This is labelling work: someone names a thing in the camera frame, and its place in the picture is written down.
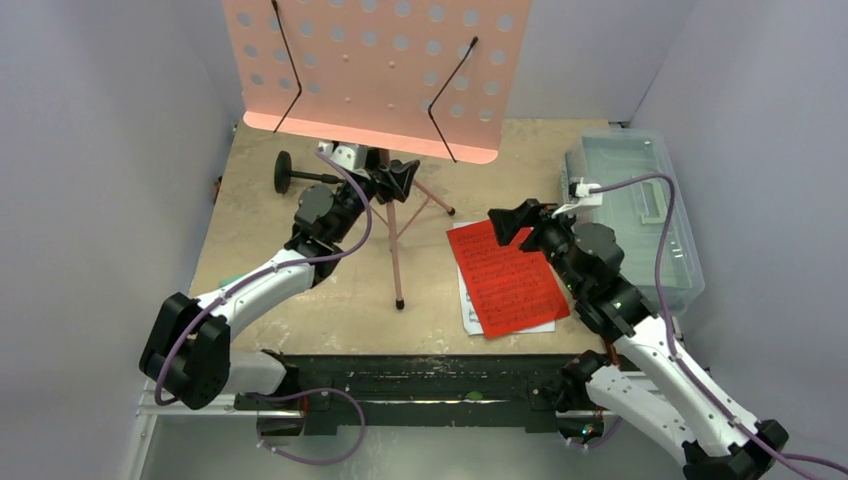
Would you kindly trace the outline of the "pink music stand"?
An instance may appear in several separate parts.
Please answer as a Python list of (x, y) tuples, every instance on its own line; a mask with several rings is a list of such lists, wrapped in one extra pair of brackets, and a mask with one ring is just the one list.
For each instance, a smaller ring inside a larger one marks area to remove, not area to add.
[(487, 164), (527, 1), (227, 1), (243, 122), (273, 134)]

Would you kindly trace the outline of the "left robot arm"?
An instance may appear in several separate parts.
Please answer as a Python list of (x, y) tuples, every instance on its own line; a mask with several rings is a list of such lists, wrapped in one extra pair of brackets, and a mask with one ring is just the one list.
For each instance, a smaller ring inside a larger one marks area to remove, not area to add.
[(373, 223), (371, 201), (404, 201), (419, 167), (417, 160), (392, 160), (364, 174), (338, 167), (343, 180), (336, 189), (313, 185), (300, 194), (292, 235), (269, 260), (196, 298), (181, 292), (168, 297), (139, 360), (140, 371), (155, 383), (155, 403), (199, 410), (234, 393), (262, 398), (275, 409), (292, 405), (298, 382), (287, 375), (282, 354), (238, 356), (233, 340), (279, 304), (328, 278), (351, 255), (340, 244), (358, 219)]

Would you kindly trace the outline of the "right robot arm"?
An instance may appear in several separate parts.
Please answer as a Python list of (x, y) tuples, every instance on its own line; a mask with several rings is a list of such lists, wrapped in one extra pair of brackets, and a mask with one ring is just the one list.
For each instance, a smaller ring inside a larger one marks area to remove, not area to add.
[(730, 398), (688, 354), (642, 291), (620, 272), (624, 252), (614, 231), (577, 222), (554, 205), (528, 199), (491, 209), (496, 241), (509, 245), (524, 228), (523, 252), (540, 252), (570, 292), (579, 320), (637, 366), (654, 392), (633, 385), (605, 356), (586, 351), (562, 370), (558, 409), (590, 402), (615, 412), (681, 466), (688, 479), (759, 479), (775, 463), (787, 431)]

